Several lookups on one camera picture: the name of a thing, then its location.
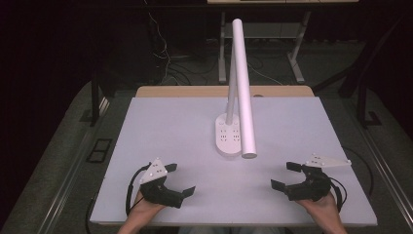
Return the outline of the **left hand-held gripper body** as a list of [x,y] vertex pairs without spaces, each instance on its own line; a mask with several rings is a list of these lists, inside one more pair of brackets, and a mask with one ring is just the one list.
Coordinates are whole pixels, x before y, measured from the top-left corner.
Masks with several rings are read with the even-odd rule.
[[168,174],[166,165],[160,159],[155,159],[140,179],[139,190],[148,202],[179,209],[184,197],[182,192],[170,190],[165,186]]

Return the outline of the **black metal stand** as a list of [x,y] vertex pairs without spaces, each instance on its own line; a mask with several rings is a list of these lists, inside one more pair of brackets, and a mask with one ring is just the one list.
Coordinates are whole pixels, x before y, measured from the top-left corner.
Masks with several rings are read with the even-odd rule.
[[315,93],[342,83],[338,94],[357,94],[356,117],[364,128],[380,123],[367,111],[367,90],[378,92],[385,104],[406,129],[413,129],[413,14],[399,16],[377,37],[367,41],[361,54],[349,67],[315,85]]
[[94,127],[103,114],[103,103],[105,101],[106,97],[100,88],[97,74],[94,72],[91,78],[91,106],[83,112],[80,121],[89,123],[91,127]]

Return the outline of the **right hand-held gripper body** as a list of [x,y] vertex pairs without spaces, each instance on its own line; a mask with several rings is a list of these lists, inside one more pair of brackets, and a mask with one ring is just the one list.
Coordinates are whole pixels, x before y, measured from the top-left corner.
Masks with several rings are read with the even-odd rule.
[[318,201],[326,196],[330,189],[336,193],[338,202],[343,201],[343,196],[340,189],[332,182],[332,178],[328,176],[323,169],[350,166],[351,160],[336,159],[327,156],[321,156],[313,153],[312,156],[302,165],[302,171],[305,180],[298,184],[287,185],[284,193],[290,201],[313,200]]

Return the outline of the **metal floor rail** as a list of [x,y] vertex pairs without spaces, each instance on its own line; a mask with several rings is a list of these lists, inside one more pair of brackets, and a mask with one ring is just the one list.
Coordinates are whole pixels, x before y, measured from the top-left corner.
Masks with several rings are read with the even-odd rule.
[[365,125],[358,120],[352,100],[345,99],[343,104],[398,210],[413,230],[413,141],[380,100],[367,105]]
[[[103,103],[105,114],[110,102]],[[90,100],[76,98],[70,104],[41,162],[36,168],[37,183],[42,184],[42,214],[36,234],[51,234],[74,186],[87,147],[92,144],[96,127],[81,122]]]

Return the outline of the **table with metal legs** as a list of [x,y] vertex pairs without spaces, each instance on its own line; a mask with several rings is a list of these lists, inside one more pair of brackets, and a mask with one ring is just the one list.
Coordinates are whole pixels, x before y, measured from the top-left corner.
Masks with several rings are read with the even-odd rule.
[[293,76],[298,84],[304,84],[305,79],[299,67],[297,56],[303,42],[309,20],[313,10],[311,7],[317,6],[347,6],[355,4],[358,0],[206,0],[210,6],[229,7],[263,7],[269,10],[271,7],[294,5],[307,7],[300,21],[288,20],[287,22],[248,22],[245,26],[244,36],[247,39],[293,39],[294,47],[286,54]]

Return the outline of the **white desk lamp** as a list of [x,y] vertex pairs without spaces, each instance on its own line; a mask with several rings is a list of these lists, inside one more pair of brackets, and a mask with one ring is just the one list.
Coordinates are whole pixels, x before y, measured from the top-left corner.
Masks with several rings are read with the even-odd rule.
[[224,157],[257,157],[255,131],[244,45],[244,28],[240,19],[232,21],[233,45],[230,83],[226,111],[215,119],[215,145]]

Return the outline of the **person's right hand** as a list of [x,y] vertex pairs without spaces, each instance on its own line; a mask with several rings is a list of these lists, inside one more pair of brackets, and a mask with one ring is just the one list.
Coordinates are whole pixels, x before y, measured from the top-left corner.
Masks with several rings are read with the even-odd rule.
[[322,229],[332,229],[334,225],[341,223],[336,202],[331,193],[318,201],[299,200],[297,204],[301,205]]

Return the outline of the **white table mat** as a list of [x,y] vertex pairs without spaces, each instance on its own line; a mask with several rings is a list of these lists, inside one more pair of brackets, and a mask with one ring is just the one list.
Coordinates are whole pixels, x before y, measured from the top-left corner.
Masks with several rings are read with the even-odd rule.
[[223,157],[215,145],[214,121],[225,110],[224,97],[137,97],[131,101],[94,206],[91,220],[120,224],[126,219],[136,171],[160,159],[176,171],[167,188],[194,188],[181,208],[166,208],[156,225],[309,226],[311,218],[271,186],[295,184],[304,175],[286,163],[312,156],[346,157],[317,97],[255,97],[251,101],[257,155]]

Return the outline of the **black floor frame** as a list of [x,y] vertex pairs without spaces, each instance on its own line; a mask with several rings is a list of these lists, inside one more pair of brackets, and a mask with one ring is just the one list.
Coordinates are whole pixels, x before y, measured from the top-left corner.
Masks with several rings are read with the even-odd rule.
[[98,138],[86,161],[88,163],[103,163],[109,152],[111,143],[111,138]]

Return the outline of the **person's left hand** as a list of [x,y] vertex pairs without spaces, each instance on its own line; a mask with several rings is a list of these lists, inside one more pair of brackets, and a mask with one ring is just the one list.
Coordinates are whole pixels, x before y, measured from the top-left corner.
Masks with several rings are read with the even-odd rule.
[[164,205],[146,201],[141,192],[138,192],[131,211],[128,214],[128,221],[132,224],[145,226],[164,208]]

